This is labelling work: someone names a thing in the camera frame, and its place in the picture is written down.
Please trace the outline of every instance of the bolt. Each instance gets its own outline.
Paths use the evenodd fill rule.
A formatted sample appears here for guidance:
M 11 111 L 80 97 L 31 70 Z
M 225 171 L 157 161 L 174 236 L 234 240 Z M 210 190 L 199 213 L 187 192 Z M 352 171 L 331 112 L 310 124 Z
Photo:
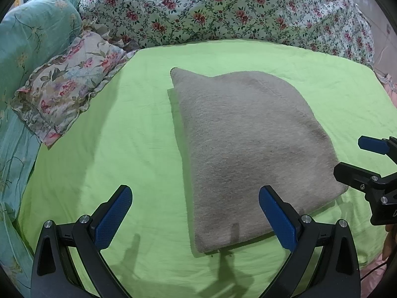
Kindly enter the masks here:
M 312 218 L 309 215 L 302 215 L 302 222 L 309 224 L 312 221 Z
M 83 215 L 82 217 L 79 218 L 79 222 L 83 224 L 87 223 L 89 220 L 90 220 L 90 216 L 88 215 Z
M 52 226 L 52 221 L 48 220 L 48 221 L 45 221 L 45 222 L 44 222 L 44 227 L 45 227 L 45 228 L 49 228 L 49 227 L 51 227 L 51 226 Z
M 347 226 L 347 222 L 345 220 L 339 220 L 339 225 L 341 227 L 346 227 Z

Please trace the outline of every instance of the blue gripper pad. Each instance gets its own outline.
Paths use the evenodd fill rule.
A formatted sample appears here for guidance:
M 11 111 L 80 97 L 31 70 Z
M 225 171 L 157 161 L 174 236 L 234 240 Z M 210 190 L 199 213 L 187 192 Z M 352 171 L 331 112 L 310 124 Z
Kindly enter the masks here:
M 281 246 L 292 252 L 298 244 L 296 229 L 266 187 L 259 191 L 259 205 Z
M 132 191 L 126 186 L 95 229 L 94 243 L 98 250 L 109 247 L 131 205 Z
M 365 137 L 364 135 L 359 138 L 359 147 L 379 154 L 388 154 L 390 151 L 390 147 L 385 140 Z

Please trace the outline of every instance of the black cable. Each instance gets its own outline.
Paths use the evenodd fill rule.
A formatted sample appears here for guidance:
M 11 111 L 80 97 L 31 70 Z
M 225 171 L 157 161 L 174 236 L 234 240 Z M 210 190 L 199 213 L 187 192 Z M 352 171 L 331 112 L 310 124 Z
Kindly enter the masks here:
M 385 261 L 384 263 L 378 265 L 377 267 L 375 267 L 374 269 L 372 269 L 370 272 L 368 272 L 364 277 L 362 277 L 360 279 L 360 281 L 363 281 L 364 278 L 366 278 L 367 276 L 369 276 L 371 273 L 373 273 L 375 270 L 378 270 L 380 267 L 383 267 L 385 264 L 387 263 L 387 261 Z

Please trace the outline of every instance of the teal fabric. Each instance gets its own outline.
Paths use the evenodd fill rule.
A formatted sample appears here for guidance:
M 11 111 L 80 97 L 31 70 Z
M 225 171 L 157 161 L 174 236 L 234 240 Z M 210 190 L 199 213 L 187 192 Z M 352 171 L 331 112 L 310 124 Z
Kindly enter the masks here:
M 17 218 L 40 141 L 11 110 L 33 70 L 61 54 L 80 33 L 80 0 L 29 0 L 0 24 L 0 264 L 30 296 L 32 255 L 12 223 Z

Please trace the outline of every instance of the mattress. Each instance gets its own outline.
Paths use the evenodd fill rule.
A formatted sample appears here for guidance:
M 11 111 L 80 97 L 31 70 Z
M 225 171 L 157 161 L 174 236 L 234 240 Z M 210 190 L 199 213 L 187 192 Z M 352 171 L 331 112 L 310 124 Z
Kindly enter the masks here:
M 134 203 L 102 255 L 134 298 L 256 298 L 289 252 L 273 234 L 212 254 L 195 250 L 188 154 L 177 101 L 170 97 L 173 67 L 206 76 L 278 76 L 308 102 L 340 161 L 382 175 L 394 172 L 387 157 L 357 146 L 361 135 L 397 135 L 396 108 L 368 67 L 254 40 L 154 47 L 138 51 L 50 150 L 41 146 L 23 196 L 19 232 L 34 250 L 45 220 L 74 222 L 126 184 Z M 351 188 L 312 214 L 318 222 L 349 222 L 361 267 L 381 251 L 385 237 L 370 216 L 363 193 Z M 76 265 L 86 288 L 95 292 L 78 259 Z M 303 281 L 297 291 L 304 286 Z

